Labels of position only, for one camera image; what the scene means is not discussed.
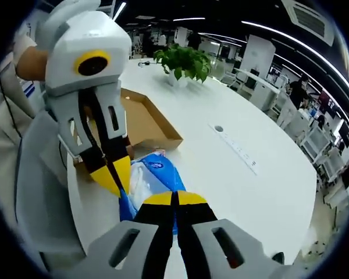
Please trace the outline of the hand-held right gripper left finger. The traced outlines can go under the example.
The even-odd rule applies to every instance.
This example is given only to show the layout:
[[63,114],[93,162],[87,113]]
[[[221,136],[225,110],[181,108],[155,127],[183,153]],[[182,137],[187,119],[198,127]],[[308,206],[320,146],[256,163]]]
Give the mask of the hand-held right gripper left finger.
[[132,221],[122,221],[89,246],[74,267],[52,278],[163,278],[173,243],[171,191],[147,198]]

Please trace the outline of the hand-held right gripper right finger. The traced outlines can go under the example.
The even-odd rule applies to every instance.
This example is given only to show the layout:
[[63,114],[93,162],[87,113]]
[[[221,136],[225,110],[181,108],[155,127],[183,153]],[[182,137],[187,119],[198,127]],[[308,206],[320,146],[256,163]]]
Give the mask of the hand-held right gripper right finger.
[[198,194],[176,192],[177,241],[188,278],[305,278],[284,254],[268,256],[262,243],[228,219],[218,219]]

